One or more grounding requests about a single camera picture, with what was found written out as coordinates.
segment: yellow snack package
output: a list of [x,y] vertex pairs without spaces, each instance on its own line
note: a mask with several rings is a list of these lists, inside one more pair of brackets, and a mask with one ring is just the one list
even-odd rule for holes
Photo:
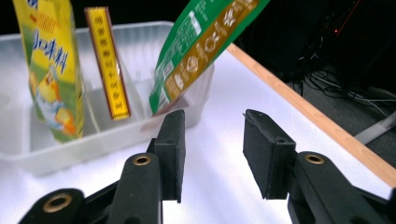
[[82,83],[70,2],[13,0],[13,4],[38,118],[60,142],[82,137]]

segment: wooden table edge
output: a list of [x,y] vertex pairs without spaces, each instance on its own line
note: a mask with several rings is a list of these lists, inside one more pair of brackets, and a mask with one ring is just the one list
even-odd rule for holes
[[381,178],[390,187],[396,188],[395,168],[359,142],[351,134],[347,133],[313,105],[308,103],[302,96],[293,91],[288,85],[274,76],[261,64],[257,63],[235,44],[231,44],[227,50],[245,67],[256,74],[257,77],[303,113],[309,120],[315,123],[323,132],[329,135],[331,139],[363,163],[375,175]]

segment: screw hole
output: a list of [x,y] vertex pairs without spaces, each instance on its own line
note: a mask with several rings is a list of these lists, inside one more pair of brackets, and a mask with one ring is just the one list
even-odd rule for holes
[[324,163],[323,158],[321,158],[318,155],[313,155],[313,154],[309,154],[305,156],[305,159],[311,163],[317,164],[317,165],[321,165]]
[[151,158],[148,156],[140,156],[134,159],[134,164],[135,165],[146,165],[149,164],[151,161]]
[[68,193],[54,195],[44,204],[43,210],[46,213],[59,212],[67,207],[72,202],[72,199],[72,196]]

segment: cartoon character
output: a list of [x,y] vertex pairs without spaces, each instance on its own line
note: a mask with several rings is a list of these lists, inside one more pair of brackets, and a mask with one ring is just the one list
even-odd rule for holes
[[73,115],[62,101],[58,78],[52,66],[35,88],[35,103],[51,128],[66,134],[76,133]]

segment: plastic tray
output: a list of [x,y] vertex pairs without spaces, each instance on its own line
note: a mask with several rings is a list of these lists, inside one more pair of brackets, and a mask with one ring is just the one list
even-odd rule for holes
[[[158,55],[172,26],[172,22],[156,21],[113,27],[134,113],[119,121],[109,116],[88,29],[77,30],[86,117],[83,138],[65,144],[56,142],[35,116],[21,37],[0,36],[0,160],[43,175],[156,137],[165,115],[152,117],[149,93]],[[213,73],[211,65],[174,106],[173,110],[184,109],[186,127],[201,117]]]

